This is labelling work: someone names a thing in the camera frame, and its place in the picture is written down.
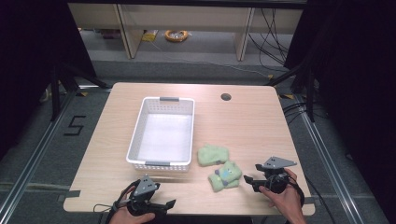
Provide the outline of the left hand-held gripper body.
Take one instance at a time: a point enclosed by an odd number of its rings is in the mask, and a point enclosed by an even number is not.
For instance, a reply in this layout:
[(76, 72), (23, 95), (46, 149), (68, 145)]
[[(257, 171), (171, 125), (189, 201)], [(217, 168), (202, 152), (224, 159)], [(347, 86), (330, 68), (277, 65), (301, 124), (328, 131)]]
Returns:
[(154, 195), (155, 183), (148, 175), (134, 182), (134, 189), (129, 196), (127, 209), (133, 216), (141, 216), (147, 213), (154, 213), (156, 216), (166, 215), (165, 204), (152, 203), (151, 197)]

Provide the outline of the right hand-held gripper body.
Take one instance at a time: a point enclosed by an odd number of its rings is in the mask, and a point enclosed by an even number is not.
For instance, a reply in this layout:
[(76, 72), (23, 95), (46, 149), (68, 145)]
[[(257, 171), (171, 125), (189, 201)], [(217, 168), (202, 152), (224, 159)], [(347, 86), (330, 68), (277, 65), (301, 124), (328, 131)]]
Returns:
[(282, 193), (289, 183), (289, 175), (285, 167), (294, 166), (296, 162), (272, 156), (262, 165), (268, 168), (268, 171), (264, 172), (266, 178), (264, 186), (273, 193)]

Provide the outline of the green plush toy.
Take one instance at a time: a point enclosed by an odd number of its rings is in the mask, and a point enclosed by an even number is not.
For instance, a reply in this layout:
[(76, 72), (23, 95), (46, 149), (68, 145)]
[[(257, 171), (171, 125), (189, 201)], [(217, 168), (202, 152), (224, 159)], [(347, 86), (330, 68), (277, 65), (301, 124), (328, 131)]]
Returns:
[(219, 192), (223, 189), (238, 187), (241, 175), (242, 171), (235, 162), (226, 161), (219, 169), (208, 176), (208, 180), (213, 191)]

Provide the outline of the plain green fuzzy sock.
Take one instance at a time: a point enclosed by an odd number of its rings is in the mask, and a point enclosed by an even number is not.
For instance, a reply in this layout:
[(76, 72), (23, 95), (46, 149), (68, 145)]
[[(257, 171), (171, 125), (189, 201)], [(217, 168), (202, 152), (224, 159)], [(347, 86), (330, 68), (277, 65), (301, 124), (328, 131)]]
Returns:
[(201, 166), (211, 166), (225, 163), (229, 156), (229, 149), (213, 145), (205, 145), (198, 149), (198, 163)]

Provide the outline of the white plastic basket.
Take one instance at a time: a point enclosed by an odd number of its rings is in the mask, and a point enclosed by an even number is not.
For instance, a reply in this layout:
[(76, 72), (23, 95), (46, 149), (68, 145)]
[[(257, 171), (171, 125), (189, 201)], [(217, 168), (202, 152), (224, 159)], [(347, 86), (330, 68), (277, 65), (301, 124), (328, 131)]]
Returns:
[(191, 164), (195, 101), (145, 97), (126, 160), (136, 170), (187, 172)]

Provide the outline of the person's right hand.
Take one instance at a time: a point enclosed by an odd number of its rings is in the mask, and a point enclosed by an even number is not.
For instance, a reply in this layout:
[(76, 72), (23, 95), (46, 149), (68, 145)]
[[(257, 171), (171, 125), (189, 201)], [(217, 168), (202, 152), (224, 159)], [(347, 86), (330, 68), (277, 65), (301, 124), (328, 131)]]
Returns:
[(307, 224), (302, 211), (301, 197), (291, 184), (280, 194), (273, 193), (265, 187), (259, 187), (259, 190), (270, 200), (268, 206), (275, 207), (290, 224)]

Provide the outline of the person's left hand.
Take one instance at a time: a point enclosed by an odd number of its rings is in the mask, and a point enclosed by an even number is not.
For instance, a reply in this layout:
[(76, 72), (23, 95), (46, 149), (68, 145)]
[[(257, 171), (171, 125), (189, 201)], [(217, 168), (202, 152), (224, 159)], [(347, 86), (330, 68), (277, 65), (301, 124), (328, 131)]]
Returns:
[(126, 207), (118, 207), (118, 209), (109, 214), (107, 224), (145, 224), (156, 217), (154, 213), (147, 213), (141, 216), (133, 216)]

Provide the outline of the black metal stand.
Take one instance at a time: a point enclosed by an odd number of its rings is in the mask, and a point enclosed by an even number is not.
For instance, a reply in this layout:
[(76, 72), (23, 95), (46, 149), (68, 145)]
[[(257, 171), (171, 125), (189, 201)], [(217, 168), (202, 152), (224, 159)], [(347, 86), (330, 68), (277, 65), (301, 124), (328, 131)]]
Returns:
[(280, 77), (276, 77), (271, 79), (267, 86), (274, 87), (275, 85), (283, 82), (289, 77), (294, 77), (294, 81), (291, 84), (291, 91), (293, 93), (301, 93), (302, 90), (305, 90), (306, 93), (306, 108), (307, 108), (307, 115), (312, 122), (315, 121), (314, 119), (314, 82), (315, 77), (311, 69), (311, 65), (309, 63), (300, 63), (299, 65), (295, 66), (294, 68), (290, 69), (285, 74), (281, 75)]
[(94, 72), (86, 73), (69, 63), (57, 63), (50, 72), (50, 88), (52, 102), (51, 121), (55, 121), (61, 114), (60, 85), (63, 85), (66, 92), (77, 91), (79, 86), (75, 77), (82, 77), (92, 84), (102, 89), (110, 89), (111, 86), (99, 80)]

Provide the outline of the black curtain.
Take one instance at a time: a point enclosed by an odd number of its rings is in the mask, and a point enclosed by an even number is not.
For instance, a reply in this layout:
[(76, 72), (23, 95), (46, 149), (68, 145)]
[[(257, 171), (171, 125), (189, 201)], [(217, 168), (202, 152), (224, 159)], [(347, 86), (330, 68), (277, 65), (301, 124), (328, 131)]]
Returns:
[(95, 75), (68, 1), (0, 0), (0, 160), (64, 64)]
[(332, 121), (396, 224), (396, 0), (344, 0), (313, 72)]

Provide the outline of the yellow packet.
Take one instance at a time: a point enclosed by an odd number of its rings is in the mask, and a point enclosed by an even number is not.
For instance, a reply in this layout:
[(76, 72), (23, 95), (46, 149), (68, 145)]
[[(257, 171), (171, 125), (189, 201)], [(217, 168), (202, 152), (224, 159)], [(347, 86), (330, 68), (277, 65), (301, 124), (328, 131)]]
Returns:
[(141, 40), (146, 42), (153, 42), (156, 39), (157, 34), (157, 30), (146, 30), (143, 33)]

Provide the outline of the light wooden shelf unit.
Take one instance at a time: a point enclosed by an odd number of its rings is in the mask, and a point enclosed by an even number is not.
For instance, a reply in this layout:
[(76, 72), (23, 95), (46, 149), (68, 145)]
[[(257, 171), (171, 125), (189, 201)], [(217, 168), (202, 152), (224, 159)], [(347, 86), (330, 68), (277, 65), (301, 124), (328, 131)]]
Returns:
[(68, 5), (79, 28), (120, 30), (126, 55), (135, 57), (145, 30), (186, 30), (233, 34), (236, 59), (245, 57), (249, 33), (292, 35), (300, 9), (183, 7), (122, 4)]

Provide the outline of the aluminium floor rail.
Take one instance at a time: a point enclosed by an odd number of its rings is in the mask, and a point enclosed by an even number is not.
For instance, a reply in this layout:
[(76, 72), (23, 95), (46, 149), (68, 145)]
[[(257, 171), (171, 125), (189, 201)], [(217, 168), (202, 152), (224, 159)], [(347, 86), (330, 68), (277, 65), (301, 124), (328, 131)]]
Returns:
[(302, 118), (304, 121), (304, 125), (313, 140), (315, 148), (318, 152), (320, 160), (328, 174), (330, 181), (332, 182), (332, 186), (336, 192), (338, 199), (340, 200), (341, 205), (343, 206), (346, 216), (349, 220), (350, 224), (364, 224), (363, 217), (353, 199), (350, 191), (347, 188), (343, 178), (340, 175), (340, 172), (336, 168), (336, 165), (330, 155), (325, 143), (321, 135), (319, 134), (318, 128), (314, 121), (312, 121), (312, 117), (308, 116), (307, 112), (302, 114)]
[(23, 167), (21, 174), (17, 181), (12, 185), (12, 188), (8, 192), (4, 202), (0, 205), (0, 224), (7, 224), (11, 218), (14, 210), (16, 209), (19, 201), (21, 200), (22, 194), (27, 188), (28, 183), (32, 179), (38, 164), (41, 162), (44, 154), (49, 148), (50, 142), (52, 141), (57, 129), (60, 126), (64, 118), (64, 113), (67, 107), (70, 105), (75, 97), (76, 92), (68, 92), (63, 102), (61, 103), (61, 109), (59, 114), (49, 123), (46, 131), (41, 137), (38, 145), (35, 147), (33, 154), (30, 156), (28, 162)]

